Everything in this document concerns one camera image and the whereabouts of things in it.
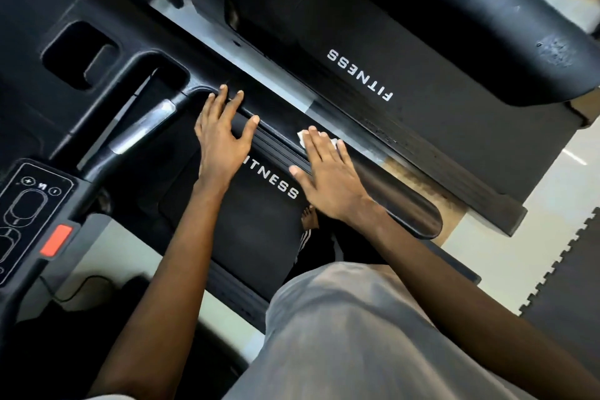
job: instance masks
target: gray mat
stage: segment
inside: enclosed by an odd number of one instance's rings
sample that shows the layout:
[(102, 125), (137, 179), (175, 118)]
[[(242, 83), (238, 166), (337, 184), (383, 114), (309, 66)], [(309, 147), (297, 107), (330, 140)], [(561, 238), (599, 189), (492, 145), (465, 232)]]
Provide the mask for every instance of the gray mat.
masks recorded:
[(545, 275), (521, 316), (600, 378), (600, 208)]

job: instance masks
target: black pants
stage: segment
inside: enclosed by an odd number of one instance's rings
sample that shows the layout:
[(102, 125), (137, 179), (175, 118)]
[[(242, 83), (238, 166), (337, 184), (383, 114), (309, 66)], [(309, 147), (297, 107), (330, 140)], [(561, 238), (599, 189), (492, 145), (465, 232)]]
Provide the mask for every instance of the black pants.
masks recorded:
[(332, 235), (340, 245), (344, 261), (363, 264), (387, 264), (373, 246), (356, 230), (343, 222), (317, 212), (319, 229), (304, 231), (294, 266), (284, 283), (309, 270), (335, 261)]

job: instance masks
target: forearm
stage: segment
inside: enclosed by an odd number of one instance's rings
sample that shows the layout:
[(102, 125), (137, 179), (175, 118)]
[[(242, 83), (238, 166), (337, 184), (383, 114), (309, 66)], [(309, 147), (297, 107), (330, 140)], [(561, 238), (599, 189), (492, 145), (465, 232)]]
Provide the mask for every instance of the forearm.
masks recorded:
[(225, 189), (195, 185), (169, 248), (90, 395), (122, 393), (146, 400), (175, 394), (198, 322)]
[(438, 329), (482, 366), (540, 400), (600, 398), (600, 382), (574, 358), (425, 249), (385, 209), (361, 206), (352, 225)]

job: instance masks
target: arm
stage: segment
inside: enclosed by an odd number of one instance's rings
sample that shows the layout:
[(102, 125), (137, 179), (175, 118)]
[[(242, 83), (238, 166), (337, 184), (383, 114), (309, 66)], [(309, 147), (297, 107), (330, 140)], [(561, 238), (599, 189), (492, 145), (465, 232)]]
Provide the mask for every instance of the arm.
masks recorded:
[(179, 384), (206, 285), (213, 232), (225, 191), (250, 151), (258, 116), (240, 139), (231, 121), (239, 92), (223, 109), (227, 87), (211, 94), (196, 122), (200, 174), (190, 202), (150, 286), (117, 338), (90, 396), (124, 394), (136, 400), (171, 399)]
[(600, 398), (600, 382), (570, 354), (505, 309), (389, 217), (364, 190), (343, 142), (311, 127), (313, 179), (291, 167), (308, 200), (363, 234), (437, 328), (489, 371), (543, 399)]

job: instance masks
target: hand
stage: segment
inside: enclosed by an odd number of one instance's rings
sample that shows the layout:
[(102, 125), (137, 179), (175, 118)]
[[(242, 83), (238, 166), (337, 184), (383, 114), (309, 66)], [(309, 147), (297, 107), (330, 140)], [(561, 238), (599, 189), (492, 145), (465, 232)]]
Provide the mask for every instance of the hand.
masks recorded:
[(314, 126), (302, 131), (304, 146), (312, 167), (310, 176), (297, 166), (290, 173), (298, 181), (308, 201), (327, 216), (355, 226), (364, 206), (374, 204), (356, 174), (342, 140), (337, 149), (327, 133)]
[(260, 118), (252, 116), (242, 137), (236, 139), (231, 133), (231, 121), (244, 99), (244, 92), (240, 90), (223, 109), (228, 87), (223, 84), (220, 89), (217, 97), (214, 93), (208, 96), (194, 130), (202, 148), (199, 182), (226, 189), (250, 152)]

